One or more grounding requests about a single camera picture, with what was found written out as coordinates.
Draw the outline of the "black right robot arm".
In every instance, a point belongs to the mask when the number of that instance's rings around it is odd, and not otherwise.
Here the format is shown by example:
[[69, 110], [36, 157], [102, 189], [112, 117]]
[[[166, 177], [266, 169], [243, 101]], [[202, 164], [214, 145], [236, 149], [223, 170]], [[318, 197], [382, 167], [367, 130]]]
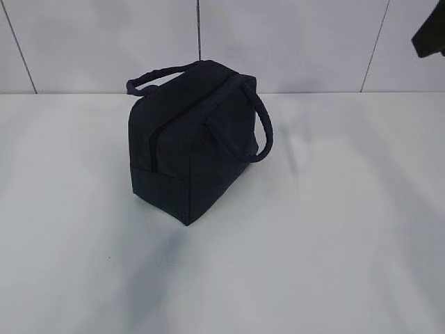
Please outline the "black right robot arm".
[[444, 0], [440, 0], [412, 38], [413, 47], [419, 58], [433, 54], [444, 56], [444, 25]]

